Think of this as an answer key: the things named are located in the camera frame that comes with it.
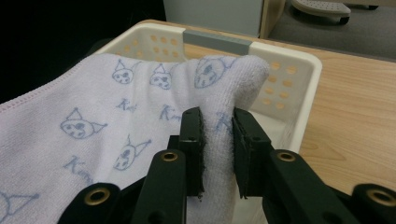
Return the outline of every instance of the towel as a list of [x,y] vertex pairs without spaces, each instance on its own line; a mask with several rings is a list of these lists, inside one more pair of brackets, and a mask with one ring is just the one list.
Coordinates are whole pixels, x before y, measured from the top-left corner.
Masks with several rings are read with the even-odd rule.
[[231,116],[235,106],[249,109],[268,71],[253,55],[158,63],[94,54],[0,105],[0,223],[57,223],[89,185],[133,184],[196,106],[206,133],[205,192],[188,198],[187,223],[231,223]]

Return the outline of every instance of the plastic basket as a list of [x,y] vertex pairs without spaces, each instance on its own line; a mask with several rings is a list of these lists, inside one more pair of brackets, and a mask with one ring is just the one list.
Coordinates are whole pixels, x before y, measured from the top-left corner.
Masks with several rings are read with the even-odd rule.
[[[189,59],[186,44],[232,55],[257,55],[267,61],[271,66],[270,76],[249,112],[267,132],[274,148],[299,152],[322,68],[321,61],[311,54],[156,23],[137,24],[95,53],[114,53],[146,61],[184,62]],[[233,223],[255,223],[262,219],[263,214],[252,211],[252,207],[261,207],[261,201],[237,202]]]

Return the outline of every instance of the wooden table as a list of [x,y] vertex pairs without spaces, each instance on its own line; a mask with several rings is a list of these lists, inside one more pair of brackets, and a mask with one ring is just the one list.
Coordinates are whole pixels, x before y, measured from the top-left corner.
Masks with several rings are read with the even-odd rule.
[[[374,183],[396,190],[396,63],[162,21],[296,49],[318,57],[322,73],[300,154],[329,186],[350,194]],[[219,53],[186,48],[192,57]]]

